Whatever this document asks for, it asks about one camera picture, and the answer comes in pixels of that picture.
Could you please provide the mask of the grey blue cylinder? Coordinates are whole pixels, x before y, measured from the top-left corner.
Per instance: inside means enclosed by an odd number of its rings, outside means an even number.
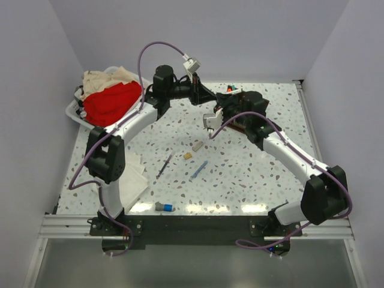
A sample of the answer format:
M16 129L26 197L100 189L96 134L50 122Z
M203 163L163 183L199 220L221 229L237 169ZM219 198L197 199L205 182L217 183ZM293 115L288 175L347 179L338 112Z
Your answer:
M171 204L155 203L155 210L158 212L172 212L173 206Z

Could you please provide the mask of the purple black pen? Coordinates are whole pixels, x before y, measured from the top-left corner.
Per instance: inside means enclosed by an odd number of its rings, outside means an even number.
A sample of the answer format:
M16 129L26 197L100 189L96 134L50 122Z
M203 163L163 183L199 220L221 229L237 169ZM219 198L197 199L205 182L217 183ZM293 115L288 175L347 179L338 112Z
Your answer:
M171 154L167 157L167 159L165 160L163 166L161 167L161 169L159 170L158 174L156 175L156 179L158 179L163 174L165 168L167 167L167 165L171 161L171 159L174 156L174 154L175 154L175 150L172 150Z

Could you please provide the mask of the beige eraser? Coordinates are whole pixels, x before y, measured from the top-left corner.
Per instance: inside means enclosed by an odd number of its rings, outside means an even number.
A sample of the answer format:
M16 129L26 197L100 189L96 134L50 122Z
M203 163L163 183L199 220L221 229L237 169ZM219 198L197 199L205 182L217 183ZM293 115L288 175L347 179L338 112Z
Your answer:
M203 146L203 142L197 142L197 143L193 146L192 150L193 150L194 152L196 152L196 151L198 151L202 146Z

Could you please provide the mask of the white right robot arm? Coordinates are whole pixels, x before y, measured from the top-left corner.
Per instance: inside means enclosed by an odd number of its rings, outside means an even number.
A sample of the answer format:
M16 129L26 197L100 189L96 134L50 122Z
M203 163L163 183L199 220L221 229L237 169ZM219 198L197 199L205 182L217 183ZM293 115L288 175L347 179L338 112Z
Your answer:
M268 104L256 91L226 92L217 94L215 110L222 112L224 125L241 129L251 143L275 157L304 187L300 201L268 212L269 232L280 236L292 223L309 221L319 225L349 215L352 200L345 171L322 163L294 144L281 127L267 118Z

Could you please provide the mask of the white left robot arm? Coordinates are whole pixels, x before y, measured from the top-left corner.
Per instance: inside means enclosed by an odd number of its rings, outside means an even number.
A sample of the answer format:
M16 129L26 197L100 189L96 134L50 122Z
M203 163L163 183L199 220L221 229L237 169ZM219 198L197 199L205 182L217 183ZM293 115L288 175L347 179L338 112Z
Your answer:
M118 235L124 229L119 217L124 211L119 193L119 179L125 169L125 148L144 128L153 124L170 108L172 100L189 99L194 106L215 101L216 95L205 87L197 73L193 72L178 80L173 68L161 65L155 69L153 83L145 91L144 103L113 125L110 132L105 128L91 130L85 166L97 181L99 189L99 214L105 218L103 228L110 235Z

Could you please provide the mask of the blue pen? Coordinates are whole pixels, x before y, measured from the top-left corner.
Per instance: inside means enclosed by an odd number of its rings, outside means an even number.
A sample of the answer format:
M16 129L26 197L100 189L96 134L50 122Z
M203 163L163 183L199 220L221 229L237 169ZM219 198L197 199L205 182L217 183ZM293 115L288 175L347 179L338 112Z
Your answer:
M208 160L204 161L201 166L190 176L190 179L195 179L198 174L205 168L205 166L208 164Z

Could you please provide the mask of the teal capped white marker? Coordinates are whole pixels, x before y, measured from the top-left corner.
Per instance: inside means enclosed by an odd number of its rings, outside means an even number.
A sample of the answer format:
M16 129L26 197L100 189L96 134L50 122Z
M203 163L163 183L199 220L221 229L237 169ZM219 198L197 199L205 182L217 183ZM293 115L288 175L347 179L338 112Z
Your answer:
M237 94L240 92L242 92L241 88L236 88L235 86L232 86L232 91L231 91L232 94Z

